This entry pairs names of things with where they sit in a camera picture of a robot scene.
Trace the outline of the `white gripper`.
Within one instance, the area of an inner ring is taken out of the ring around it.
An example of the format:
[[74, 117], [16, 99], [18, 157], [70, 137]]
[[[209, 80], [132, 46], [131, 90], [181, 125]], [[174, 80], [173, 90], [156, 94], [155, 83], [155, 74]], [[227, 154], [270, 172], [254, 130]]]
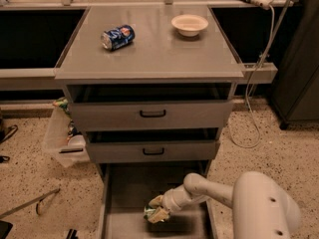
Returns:
[[149, 207], [155, 208], [156, 212], [148, 219], [148, 222], [152, 224], [165, 222], [169, 219], [170, 213], [181, 211], [191, 203], [191, 200], [191, 194], [183, 185], [168, 190], [163, 196], [158, 195], [149, 202]]

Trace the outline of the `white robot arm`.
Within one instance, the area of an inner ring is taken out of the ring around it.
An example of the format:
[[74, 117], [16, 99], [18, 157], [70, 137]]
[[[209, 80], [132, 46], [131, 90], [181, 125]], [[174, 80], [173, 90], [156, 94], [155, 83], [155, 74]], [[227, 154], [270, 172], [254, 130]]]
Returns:
[[182, 185], [149, 202], [145, 219], [152, 224], [164, 222], [185, 206], [208, 199], [232, 210], [234, 239], [290, 239], [301, 223], [296, 201], [272, 178], [257, 171], [242, 173], [232, 186], [190, 173]]

